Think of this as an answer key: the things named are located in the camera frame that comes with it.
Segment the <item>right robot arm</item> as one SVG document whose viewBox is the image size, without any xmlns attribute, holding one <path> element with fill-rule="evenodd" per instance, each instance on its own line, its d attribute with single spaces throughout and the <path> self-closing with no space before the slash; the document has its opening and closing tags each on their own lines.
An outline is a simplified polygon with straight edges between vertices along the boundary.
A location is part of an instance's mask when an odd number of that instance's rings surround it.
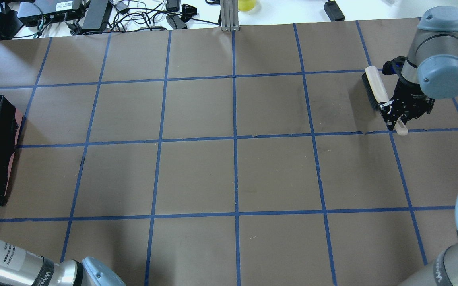
<svg viewBox="0 0 458 286">
<path fill-rule="evenodd" d="M 406 134 L 405 124 L 429 114 L 437 99 L 458 96 L 458 8 L 438 6 L 422 16 L 409 52 L 383 65 L 384 75 L 396 74 L 392 97 L 387 96 L 377 71 L 365 69 L 370 81 L 371 107 L 387 128 Z M 454 209 L 458 239 L 458 195 Z M 403 286 L 458 286 L 458 241 L 402 282 Z"/>
</svg>

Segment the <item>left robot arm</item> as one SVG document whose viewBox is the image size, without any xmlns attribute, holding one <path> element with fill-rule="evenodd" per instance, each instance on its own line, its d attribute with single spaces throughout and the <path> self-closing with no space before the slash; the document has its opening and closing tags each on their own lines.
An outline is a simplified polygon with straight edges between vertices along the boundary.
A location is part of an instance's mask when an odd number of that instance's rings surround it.
<svg viewBox="0 0 458 286">
<path fill-rule="evenodd" d="M 55 263 L 0 240 L 0 286 L 124 285 L 111 268 L 94 257 Z"/>
</svg>

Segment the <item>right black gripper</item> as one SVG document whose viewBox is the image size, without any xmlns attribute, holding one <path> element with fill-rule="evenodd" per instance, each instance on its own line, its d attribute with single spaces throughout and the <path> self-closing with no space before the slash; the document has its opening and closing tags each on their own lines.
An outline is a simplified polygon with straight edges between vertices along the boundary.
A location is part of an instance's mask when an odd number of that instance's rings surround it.
<svg viewBox="0 0 458 286">
<path fill-rule="evenodd" d="M 383 75 L 397 75 L 398 81 L 393 92 L 392 100 L 378 103 L 378 111 L 382 118 L 396 118 L 394 102 L 398 104 L 398 111 L 402 115 L 394 122 L 387 122 L 389 131 L 408 131 L 405 123 L 418 119 L 423 114 L 430 114 L 434 108 L 435 99 L 422 92 L 418 83 L 409 81 L 402 75 L 402 69 L 408 63 L 406 57 L 396 57 L 383 65 Z"/>
</svg>

